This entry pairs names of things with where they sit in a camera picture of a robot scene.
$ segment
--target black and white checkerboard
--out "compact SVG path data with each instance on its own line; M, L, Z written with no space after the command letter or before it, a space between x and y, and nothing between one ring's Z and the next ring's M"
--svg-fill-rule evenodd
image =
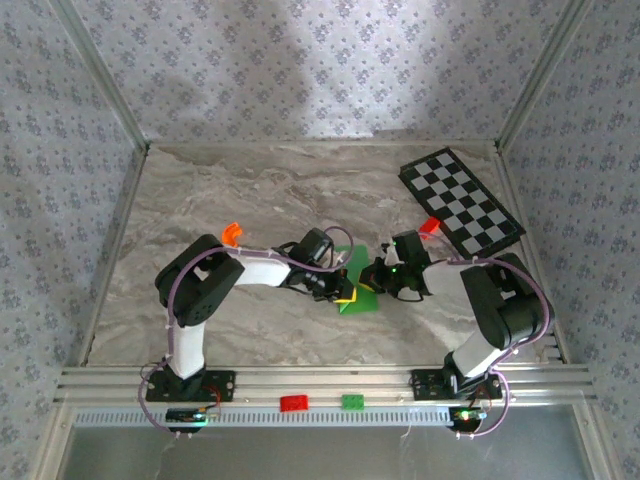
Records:
M464 258L488 257L524 233L449 148L400 169L400 179Z

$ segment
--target black mounting bracket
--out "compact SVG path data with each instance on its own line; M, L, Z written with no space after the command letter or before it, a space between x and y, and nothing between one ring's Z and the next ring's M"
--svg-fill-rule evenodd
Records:
M233 401L236 388L236 372L233 370L201 370L187 380L182 380L167 368L154 372L149 379L146 401L216 403Z
M413 389L415 401L473 400L481 387L484 387L483 390L486 392L483 392L484 395L478 395L478 399L499 400L502 398L500 378L494 374L489 374L486 378L474 382L472 389L454 392L441 368L411 370L409 385Z

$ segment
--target green lego brick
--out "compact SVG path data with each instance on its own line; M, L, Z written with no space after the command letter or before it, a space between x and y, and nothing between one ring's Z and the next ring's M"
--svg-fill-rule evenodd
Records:
M364 395L343 395L343 410L364 410Z

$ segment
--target patterned wallpaper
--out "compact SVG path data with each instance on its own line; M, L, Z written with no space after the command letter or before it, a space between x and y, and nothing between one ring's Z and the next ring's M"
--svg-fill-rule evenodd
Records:
M152 141L495 138L565 1L77 0Z
M49 4L0 6L0 478L22 479L104 275L133 146Z
M508 152L575 361L640 478L640 3L596 0Z

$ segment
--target marble surface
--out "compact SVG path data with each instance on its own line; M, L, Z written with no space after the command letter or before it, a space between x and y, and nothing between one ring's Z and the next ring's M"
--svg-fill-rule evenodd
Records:
M204 233L238 222L244 246L300 240L312 227L342 225L370 258L391 234L418 228L424 210L397 178L434 146L180 146L152 148L107 290L89 363L142 365L166 352L157 272ZM498 197L484 149L455 148ZM336 237L336 243L346 239ZM427 243L432 258L445 257ZM470 309L447 295L419 304L379 297L375 313L262 286L232 290L207 322L210 365L440 364L473 331Z

